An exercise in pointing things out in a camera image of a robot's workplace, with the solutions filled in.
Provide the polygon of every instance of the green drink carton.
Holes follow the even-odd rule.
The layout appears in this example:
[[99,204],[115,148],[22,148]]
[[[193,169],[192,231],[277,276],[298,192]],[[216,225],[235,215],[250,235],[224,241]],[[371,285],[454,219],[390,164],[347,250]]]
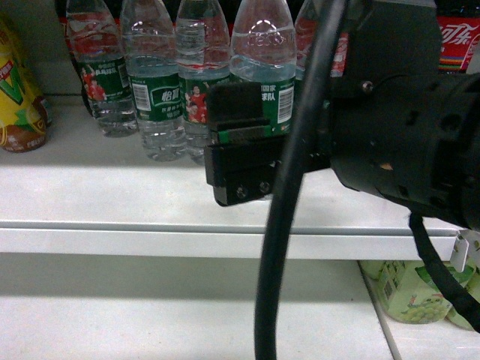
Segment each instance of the green drink carton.
[[361,260],[361,270],[372,280],[380,279],[385,260]]
[[[472,278],[465,286],[466,291],[469,292],[471,296],[477,301],[480,302],[480,269],[475,270]],[[473,330],[473,327],[461,316],[454,308],[450,309],[447,313],[447,319],[454,323],[456,326],[467,330]]]
[[[449,263],[445,266],[462,286],[476,270],[474,265],[466,265],[460,273]],[[444,319],[452,308],[422,261],[386,261],[376,290],[385,312],[402,323],[434,323]]]

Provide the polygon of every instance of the yellow can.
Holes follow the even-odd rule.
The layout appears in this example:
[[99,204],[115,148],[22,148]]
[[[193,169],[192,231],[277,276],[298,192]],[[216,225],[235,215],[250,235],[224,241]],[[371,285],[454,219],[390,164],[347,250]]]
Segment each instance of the yellow can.
[[21,61],[0,22],[0,146],[27,152],[45,143],[46,122],[35,109],[35,94],[22,76]]

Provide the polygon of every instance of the barcode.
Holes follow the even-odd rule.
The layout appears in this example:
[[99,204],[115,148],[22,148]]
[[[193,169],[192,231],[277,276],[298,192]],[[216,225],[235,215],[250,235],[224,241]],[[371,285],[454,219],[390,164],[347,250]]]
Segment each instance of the barcode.
[[121,86],[123,86],[124,89],[127,88],[130,83],[128,82],[128,74],[125,64],[118,66],[118,73],[120,74]]
[[278,92],[278,124],[287,122],[292,117],[293,86]]
[[147,85],[132,84],[133,96],[138,110],[152,111],[150,107],[149,88]]
[[389,281],[387,281],[385,283],[385,287],[383,287],[383,292],[385,293],[385,296],[387,297],[387,300],[390,300],[390,296],[392,296],[393,289],[392,289],[392,285],[390,285]]

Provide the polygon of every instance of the store shelf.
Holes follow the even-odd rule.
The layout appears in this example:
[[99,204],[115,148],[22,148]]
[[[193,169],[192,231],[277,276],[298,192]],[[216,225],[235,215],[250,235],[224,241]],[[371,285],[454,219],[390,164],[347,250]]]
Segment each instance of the store shelf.
[[[53,103],[55,123],[44,147],[0,152],[0,252],[260,255],[269,201],[222,208],[201,166],[188,158],[149,160],[138,134],[102,137],[78,97]],[[408,214],[346,189],[331,170],[307,174],[289,256],[417,259]],[[455,226],[426,225],[441,257],[449,258]]]
[[[0,360],[254,359],[258,260],[0,260]],[[392,360],[353,261],[289,261],[277,330],[279,359]]]

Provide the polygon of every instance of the water bottle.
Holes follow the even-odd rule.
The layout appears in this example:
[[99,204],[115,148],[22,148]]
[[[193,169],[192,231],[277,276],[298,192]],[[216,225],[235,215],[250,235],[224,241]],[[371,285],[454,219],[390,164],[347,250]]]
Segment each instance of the water bottle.
[[290,130],[296,74],[295,29],[286,0],[243,0],[232,33],[230,72],[262,84],[273,134]]
[[67,35],[88,102],[106,137],[137,131],[119,30],[103,0],[68,0]]
[[161,0],[125,0],[120,23],[143,148],[155,161],[178,159],[185,131],[170,15]]
[[297,68],[295,72],[295,87],[305,75],[305,62],[310,54],[318,20],[313,0],[305,0],[295,21],[295,41],[297,45]]
[[204,164],[209,144],[206,92],[230,77],[230,36],[218,0],[182,0],[176,20],[178,74],[187,152]]

